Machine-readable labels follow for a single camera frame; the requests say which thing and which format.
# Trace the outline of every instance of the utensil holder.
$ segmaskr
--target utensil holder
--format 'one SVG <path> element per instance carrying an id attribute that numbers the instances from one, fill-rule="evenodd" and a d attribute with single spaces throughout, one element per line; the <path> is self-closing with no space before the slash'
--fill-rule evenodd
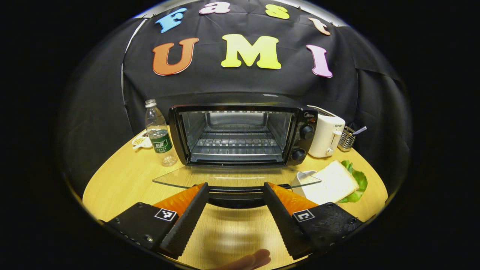
<path id="1" fill-rule="evenodd" d="M 348 152 L 352 149 L 353 142 L 355 142 L 355 131 L 347 126 L 344 127 L 340 141 L 338 142 L 338 149 L 342 152 Z"/>

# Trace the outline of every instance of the hand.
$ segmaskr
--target hand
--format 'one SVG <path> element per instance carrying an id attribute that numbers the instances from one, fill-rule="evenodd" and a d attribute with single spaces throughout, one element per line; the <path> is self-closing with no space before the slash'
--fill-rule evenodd
<path id="1" fill-rule="evenodd" d="M 272 260 L 269 256 L 270 251 L 262 248 L 229 264 L 209 270 L 253 270 L 268 264 Z"/>

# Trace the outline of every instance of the oven rack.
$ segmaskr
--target oven rack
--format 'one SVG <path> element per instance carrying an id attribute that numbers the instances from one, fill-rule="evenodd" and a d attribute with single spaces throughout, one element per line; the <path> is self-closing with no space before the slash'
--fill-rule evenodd
<path id="1" fill-rule="evenodd" d="M 192 153 L 214 155 L 277 155 L 282 149 L 264 126 L 207 126 Z"/>

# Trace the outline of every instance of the pink letter i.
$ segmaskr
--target pink letter i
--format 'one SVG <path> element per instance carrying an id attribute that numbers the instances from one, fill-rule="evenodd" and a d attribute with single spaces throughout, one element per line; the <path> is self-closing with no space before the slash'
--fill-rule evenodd
<path id="1" fill-rule="evenodd" d="M 333 74 L 328 70 L 327 59 L 325 54 L 327 51 L 319 46 L 307 45 L 307 48 L 312 51 L 313 63 L 315 67 L 312 69 L 315 75 L 331 78 Z"/>

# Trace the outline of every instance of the yellow letter m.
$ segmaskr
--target yellow letter m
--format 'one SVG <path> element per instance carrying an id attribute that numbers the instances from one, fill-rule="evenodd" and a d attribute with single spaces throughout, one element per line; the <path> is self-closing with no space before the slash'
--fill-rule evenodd
<path id="1" fill-rule="evenodd" d="M 258 54 L 260 54 L 260 60 L 257 62 L 258 67 L 270 69 L 280 69 L 282 67 L 276 58 L 278 39 L 274 37 L 261 36 L 253 45 L 239 34 L 224 35 L 222 38 L 227 41 L 227 56 L 221 63 L 222 67 L 241 66 L 237 53 L 249 67 L 253 65 Z"/>

